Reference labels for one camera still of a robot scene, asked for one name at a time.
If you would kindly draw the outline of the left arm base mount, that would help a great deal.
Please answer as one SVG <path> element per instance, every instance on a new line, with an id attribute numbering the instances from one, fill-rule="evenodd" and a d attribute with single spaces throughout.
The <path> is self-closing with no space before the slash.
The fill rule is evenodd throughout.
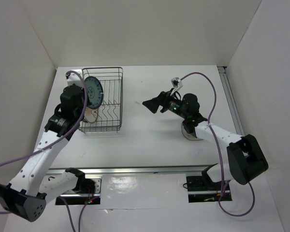
<path id="1" fill-rule="evenodd" d="M 92 182 L 85 186 L 85 189 L 80 193 L 69 190 L 61 197 L 66 201 L 68 205 L 99 205 L 101 203 L 101 189 L 102 189 L 102 178 L 93 177 Z"/>

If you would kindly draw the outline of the small blue patterned plate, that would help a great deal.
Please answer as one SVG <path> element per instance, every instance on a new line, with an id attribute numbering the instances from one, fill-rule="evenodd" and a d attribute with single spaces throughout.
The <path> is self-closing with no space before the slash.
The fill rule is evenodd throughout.
<path id="1" fill-rule="evenodd" d="M 87 107 L 90 109 L 98 109 L 104 98 L 104 91 L 101 82 L 94 76 L 89 76 L 85 79 L 87 87 Z"/>

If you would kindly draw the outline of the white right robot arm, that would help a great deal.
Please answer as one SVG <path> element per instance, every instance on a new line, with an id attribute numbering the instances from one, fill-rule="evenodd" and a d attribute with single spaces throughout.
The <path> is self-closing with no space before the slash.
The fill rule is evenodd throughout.
<path id="1" fill-rule="evenodd" d="M 197 140 L 219 146 L 219 163 L 205 169 L 201 184 L 213 189 L 221 180 L 235 180 L 241 185 L 268 170 L 268 162 L 257 139 L 248 134 L 238 135 L 210 123 L 199 111 L 196 95 L 188 93 L 180 100 L 170 92 L 162 91 L 157 97 L 142 103 L 152 113 L 170 111 L 183 118 L 182 129 Z"/>

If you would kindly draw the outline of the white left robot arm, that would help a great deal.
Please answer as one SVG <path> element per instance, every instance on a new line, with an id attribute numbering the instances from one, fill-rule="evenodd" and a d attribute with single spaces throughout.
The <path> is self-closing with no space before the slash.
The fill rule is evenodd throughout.
<path id="1" fill-rule="evenodd" d="M 49 118 L 34 155 L 9 184 L 0 184 L 0 204 L 3 209 L 34 222 L 53 199 L 69 190 L 79 193 L 85 189 L 85 173 L 76 168 L 68 168 L 60 176 L 43 183 L 53 161 L 83 119 L 84 101 L 85 93 L 81 87 L 71 85 L 64 88 L 60 104 Z"/>

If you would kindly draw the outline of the orange sunburst plate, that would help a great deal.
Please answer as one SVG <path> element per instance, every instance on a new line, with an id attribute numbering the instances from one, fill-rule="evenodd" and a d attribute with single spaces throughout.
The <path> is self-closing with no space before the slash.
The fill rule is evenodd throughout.
<path id="1" fill-rule="evenodd" d="M 86 108 L 83 121 L 86 123 L 95 123 L 98 118 L 98 109 Z"/>

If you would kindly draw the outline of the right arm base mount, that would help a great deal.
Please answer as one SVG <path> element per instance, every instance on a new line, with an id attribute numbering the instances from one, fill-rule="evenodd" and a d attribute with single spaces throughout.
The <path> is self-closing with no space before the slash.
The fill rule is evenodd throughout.
<path id="1" fill-rule="evenodd" d="M 221 183 L 206 180 L 203 176 L 187 176 L 182 185 L 188 192 L 189 203 L 218 202 L 221 196 Z"/>

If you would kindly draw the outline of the small beige speckled dish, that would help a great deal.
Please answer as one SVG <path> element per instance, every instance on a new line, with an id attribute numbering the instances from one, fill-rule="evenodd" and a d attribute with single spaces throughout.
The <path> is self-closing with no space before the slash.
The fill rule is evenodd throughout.
<path id="1" fill-rule="evenodd" d="M 187 133 L 185 128 L 184 128 L 184 125 L 182 124 L 181 125 L 181 132 L 182 132 L 182 135 L 187 139 L 187 140 L 190 140 L 190 141 L 202 141 L 202 139 L 198 138 L 198 137 L 195 137 L 195 134 L 191 133 Z"/>

